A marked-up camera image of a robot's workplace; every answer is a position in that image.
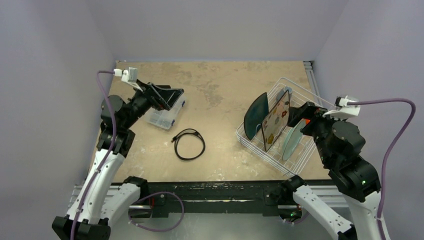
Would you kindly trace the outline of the floral square plate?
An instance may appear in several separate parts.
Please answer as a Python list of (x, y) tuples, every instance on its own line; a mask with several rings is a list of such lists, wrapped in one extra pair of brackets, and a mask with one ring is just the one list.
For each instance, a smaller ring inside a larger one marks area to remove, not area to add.
[(281, 99), (277, 100), (268, 115), (261, 123), (261, 133), (263, 137), (263, 149), (268, 152), (282, 130), (287, 126), (288, 111), (290, 107), (290, 97), (286, 92)]

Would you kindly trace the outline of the mint green round plate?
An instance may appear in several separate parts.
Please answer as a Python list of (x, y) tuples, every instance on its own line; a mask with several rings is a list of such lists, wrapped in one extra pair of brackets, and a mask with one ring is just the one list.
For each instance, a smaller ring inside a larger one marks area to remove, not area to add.
[(297, 145), (300, 143), (303, 133), (301, 130), (306, 126), (307, 121), (302, 119), (296, 126), (291, 128), (283, 143), (282, 160), (287, 161), (294, 153)]

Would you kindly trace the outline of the teal square plate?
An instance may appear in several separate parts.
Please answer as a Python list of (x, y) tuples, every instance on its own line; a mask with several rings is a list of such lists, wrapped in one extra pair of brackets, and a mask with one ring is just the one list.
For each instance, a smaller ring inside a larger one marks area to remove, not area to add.
[(262, 127), (262, 122), (269, 113), (267, 92), (258, 96), (250, 105), (243, 119), (243, 128), (247, 139), (252, 140)]

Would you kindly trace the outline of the grey mug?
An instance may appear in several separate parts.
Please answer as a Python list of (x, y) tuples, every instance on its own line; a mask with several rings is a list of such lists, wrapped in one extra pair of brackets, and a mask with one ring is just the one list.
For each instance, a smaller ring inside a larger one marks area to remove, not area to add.
[(293, 89), (291, 88), (291, 87), (289, 87), (289, 86), (285, 86), (284, 88), (282, 88), (278, 93), (277, 93), (277, 95), (276, 95), (276, 100), (278, 101), (279, 99), (281, 99), (281, 97), (283, 97), (283, 95), (285, 94), (285, 93), (288, 93), (288, 95), (289, 95), (289, 97), (291, 98), (292, 97), (292, 94), (293, 94)]

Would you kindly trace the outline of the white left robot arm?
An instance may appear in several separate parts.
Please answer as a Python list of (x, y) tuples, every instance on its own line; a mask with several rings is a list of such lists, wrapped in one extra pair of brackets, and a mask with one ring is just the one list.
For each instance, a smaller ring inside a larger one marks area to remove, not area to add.
[(132, 203), (142, 205), (149, 199), (147, 181), (133, 176), (124, 181), (114, 196), (107, 195), (135, 139), (132, 125), (150, 109), (171, 110), (184, 90), (140, 81), (133, 89), (134, 95), (128, 100), (110, 95), (102, 102), (102, 122), (92, 167), (66, 215), (57, 216), (51, 225), (61, 240), (107, 240), (113, 225)]

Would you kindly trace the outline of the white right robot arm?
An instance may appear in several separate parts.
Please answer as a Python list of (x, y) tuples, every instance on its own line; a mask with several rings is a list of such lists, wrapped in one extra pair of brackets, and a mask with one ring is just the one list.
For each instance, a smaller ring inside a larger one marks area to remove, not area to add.
[(323, 167), (345, 199), (353, 221), (335, 212), (297, 175), (282, 183), (282, 200), (300, 205), (334, 240), (388, 240), (386, 223), (379, 210), (383, 185), (375, 167), (360, 155), (366, 141), (359, 128), (330, 117), (327, 109), (313, 102), (289, 107), (287, 125), (295, 127), (302, 120), (308, 123), (300, 132), (313, 138)]

